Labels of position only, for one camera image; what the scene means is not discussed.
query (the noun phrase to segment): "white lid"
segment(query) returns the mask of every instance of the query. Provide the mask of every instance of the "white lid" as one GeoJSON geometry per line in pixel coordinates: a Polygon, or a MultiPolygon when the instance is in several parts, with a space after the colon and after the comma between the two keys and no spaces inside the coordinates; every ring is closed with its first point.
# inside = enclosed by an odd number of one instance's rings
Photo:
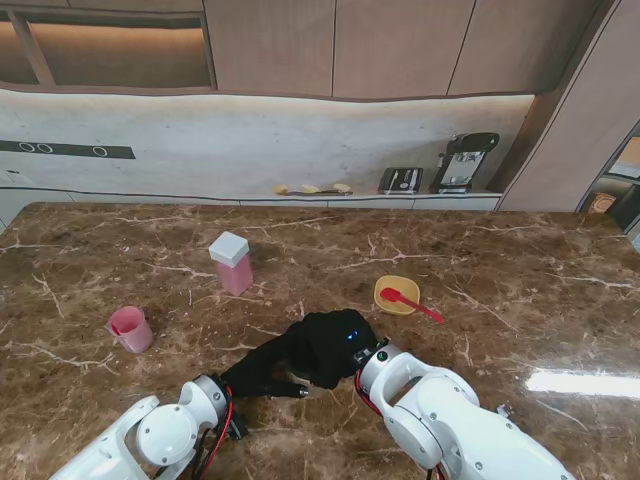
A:
{"type": "Polygon", "coordinates": [[[249,242],[231,232],[224,232],[209,245],[211,258],[231,268],[235,267],[247,253],[249,253],[249,242]]]}

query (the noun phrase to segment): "red cable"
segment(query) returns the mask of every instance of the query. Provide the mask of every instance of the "red cable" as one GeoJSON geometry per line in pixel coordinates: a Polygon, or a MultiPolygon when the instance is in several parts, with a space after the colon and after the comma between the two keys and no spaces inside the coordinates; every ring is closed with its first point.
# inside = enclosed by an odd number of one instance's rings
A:
{"type": "MultiPolygon", "coordinates": [[[[231,388],[229,386],[227,386],[227,392],[229,392],[229,399],[231,399],[232,392],[231,392],[231,388]]],[[[213,453],[209,457],[209,461],[207,462],[207,464],[202,469],[202,473],[200,474],[200,478],[204,477],[204,472],[206,472],[207,468],[209,468],[209,465],[211,465],[211,462],[213,461],[213,457],[216,456],[216,452],[218,451],[218,448],[222,444],[222,440],[224,440],[224,437],[227,434],[227,430],[229,429],[229,424],[231,423],[231,413],[232,412],[233,412],[233,402],[229,401],[229,409],[227,411],[227,419],[224,422],[224,428],[222,429],[222,434],[220,435],[220,438],[218,439],[218,442],[216,443],[216,446],[213,449],[213,453]]]]}
{"type": "Polygon", "coordinates": [[[355,379],[356,392],[358,393],[358,396],[362,399],[362,401],[364,403],[366,403],[371,410],[376,412],[378,415],[382,416],[382,413],[380,413],[380,410],[378,410],[378,407],[376,407],[373,404],[373,402],[369,399],[369,397],[362,391],[362,386],[360,385],[360,373],[361,372],[362,372],[362,370],[358,370],[356,372],[356,379],[355,379]]]}

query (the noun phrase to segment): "white circle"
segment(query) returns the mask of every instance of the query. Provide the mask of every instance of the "white circle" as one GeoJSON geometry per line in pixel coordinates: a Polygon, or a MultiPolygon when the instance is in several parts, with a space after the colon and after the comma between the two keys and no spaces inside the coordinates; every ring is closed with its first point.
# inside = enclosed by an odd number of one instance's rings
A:
{"type": "Polygon", "coordinates": [[[39,143],[36,146],[38,147],[38,150],[40,150],[42,153],[53,153],[53,148],[51,148],[46,143],[39,143]]]}
{"type": "Polygon", "coordinates": [[[108,152],[102,147],[93,147],[93,153],[99,157],[106,157],[108,152]]]}
{"type": "Polygon", "coordinates": [[[144,417],[136,434],[142,456],[158,466],[173,465],[185,458],[196,443],[198,425],[186,408],[163,405],[144,417]]]}
{"type": "Polygon", "coordinates": [[[28,153],[33,153],[33,152],[35,152],[35,151],[36,151],[36,147],[34,147],[33,145],[31,145],[30,143],[20,142],[20,143],[18,144],[18,146],[19,146],[23,151],[28,152],[28,153]]]}

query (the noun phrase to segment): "yellow bowl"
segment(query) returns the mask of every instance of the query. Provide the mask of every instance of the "yellow bowl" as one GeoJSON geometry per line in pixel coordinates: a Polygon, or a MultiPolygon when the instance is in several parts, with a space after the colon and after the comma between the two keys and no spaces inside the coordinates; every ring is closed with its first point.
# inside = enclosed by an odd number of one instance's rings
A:
{"type": "Polygon", "coordinates": [[[416,311],[415,308],[405,305],[401,302],[390,302],[380,296],[380,292],[385,288],[395,288],[407,299],[415,303],[420,303],[420,287],[413,280],[405,277],[396,277],[395,275],[385,275],[380,277],[376,282],[376,288],[373,292],[373,299],[376,304],[385,312],[394,315],[409,315],[416,311]]]}

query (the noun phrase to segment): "marble countertop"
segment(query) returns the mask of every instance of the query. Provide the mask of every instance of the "marble countertop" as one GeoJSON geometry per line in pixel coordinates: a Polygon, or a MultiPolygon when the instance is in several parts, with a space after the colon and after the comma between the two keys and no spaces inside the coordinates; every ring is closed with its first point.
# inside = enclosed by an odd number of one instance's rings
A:
{"type": "MultiPolygon", "coordinates": [[[[48,478],[136,400],[175,401],[306,312],[349,307],[486,408],[510,407],[577,479],[635,479],[639,299],[640,255],[603,216],[31,205],[0,235],[3,477],[48,478]],[[208,257],[225,230],[252,248],[240,298],[208,257]],[[381,312],[384,274],[413,278],[447,322],[381,312]],[[142,355],[103,328],[121,305],[154,331],[142,355]]],[[[238,409],[251,434],[225,441],[207,478],[424,478],[350,381],[238,409]]]]}

